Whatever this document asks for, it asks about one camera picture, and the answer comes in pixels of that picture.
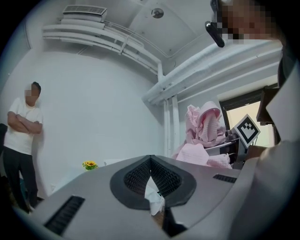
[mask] white ceiling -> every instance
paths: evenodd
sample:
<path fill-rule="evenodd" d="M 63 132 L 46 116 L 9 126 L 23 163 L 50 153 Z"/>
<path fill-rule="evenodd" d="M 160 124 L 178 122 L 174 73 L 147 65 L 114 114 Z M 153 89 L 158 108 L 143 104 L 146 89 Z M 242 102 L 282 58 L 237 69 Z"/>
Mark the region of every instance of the white ceiling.
<path fill-rule="evenodd" d="M 212 15 L 210 0 L 76 0 L 76 4 L 108 8 L 106 20 L 134 30 L 168 55 L 208 34 L 204 23 Z M 164 16 L 153 18 L 154 8 L 163 9 Z"/>

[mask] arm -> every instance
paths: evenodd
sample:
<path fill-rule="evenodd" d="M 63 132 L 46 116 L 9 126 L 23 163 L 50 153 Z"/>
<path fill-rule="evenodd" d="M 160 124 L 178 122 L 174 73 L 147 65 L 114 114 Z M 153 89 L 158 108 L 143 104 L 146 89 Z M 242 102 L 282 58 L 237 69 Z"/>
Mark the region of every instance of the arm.
<path fill-rule="evenodd" d="M 15 131 L 20 133 L 29 133 L 28 129 L 17 119 L 14 112 L 8 112 L 7 123 Z"/>
<path fill-rule="evenodd" d="M 29 130 L 30 133 L 40 134 L 42 132 L 43 124 L 38 121 L 31 122 L 20 115 L 17 115 L 17 119 Z"/>

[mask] pink towel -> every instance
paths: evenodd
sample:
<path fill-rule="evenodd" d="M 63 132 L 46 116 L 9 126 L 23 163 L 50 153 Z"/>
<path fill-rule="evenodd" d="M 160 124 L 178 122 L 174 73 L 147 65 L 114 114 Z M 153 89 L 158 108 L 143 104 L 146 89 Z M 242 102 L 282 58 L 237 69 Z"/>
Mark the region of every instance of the pink towel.
<path fill-rule="evenodd" d="M 190 105 L 186 114 L 186 139 L 172 158 L 192 164 L 232 168 L 228 154 L 209 156 L 204 147 L 214 147 L 225 141 L 225 128 L 220 125 L 222 115 L 214 102 L 202 108 Z"/>
<path fill-rule="evenodd" d="M 203 166 L 232 168 L 229 164 L 230 158 L 228 154 L 209 156 L 202 144 L 185 144 L 176 160 Z"/>
<path fill-rule="evenodd" d="M 178 153 L 186 143 L 202 144 L 205 148 L 214 147 L 225 141 L 225 127 L 220 125 L 220 110 L 214 102 L 206 102 L 202 108 L 190 105 L 186 113 L 186 139 L 174 152 L 172 158 L 176 159 Z"/>

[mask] air conditioner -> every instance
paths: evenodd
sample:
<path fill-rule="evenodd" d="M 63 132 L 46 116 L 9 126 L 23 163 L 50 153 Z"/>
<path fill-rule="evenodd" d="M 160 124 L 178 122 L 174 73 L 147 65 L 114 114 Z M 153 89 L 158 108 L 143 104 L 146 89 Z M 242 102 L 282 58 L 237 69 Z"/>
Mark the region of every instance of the air conditioner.
<path fill-rule="evenodd" d="M 107 8 L 89 5 L 68 5 L 63 10 L 64 19 L 81 19 L 103 23 Z"/>

